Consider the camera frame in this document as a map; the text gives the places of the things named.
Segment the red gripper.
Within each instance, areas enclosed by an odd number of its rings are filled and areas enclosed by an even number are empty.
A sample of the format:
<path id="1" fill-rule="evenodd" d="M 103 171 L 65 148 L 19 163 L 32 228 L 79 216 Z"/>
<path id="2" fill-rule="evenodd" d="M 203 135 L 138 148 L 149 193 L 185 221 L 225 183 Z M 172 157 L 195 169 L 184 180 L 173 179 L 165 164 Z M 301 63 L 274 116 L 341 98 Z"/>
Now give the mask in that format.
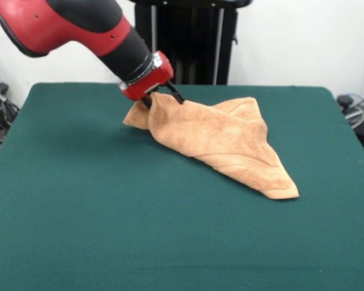
<path id="1" fill-rule="evenodd" d="M 177 88 L 170 82 L 174 77 L 174 70 L 166 55 L 157 51 L 152 54 L 152 61 L 149 68 L 135 81 L 124 82 L 118 81 L 118 87 L 123 94 L 132 101 L 139 101 L 150 109 L 152 106 L 152 98 L 148 93 L 155 90 L 159 86 L 166 86 L 172 93 L 174 99 L 179 103 L 184 103 Z"/>

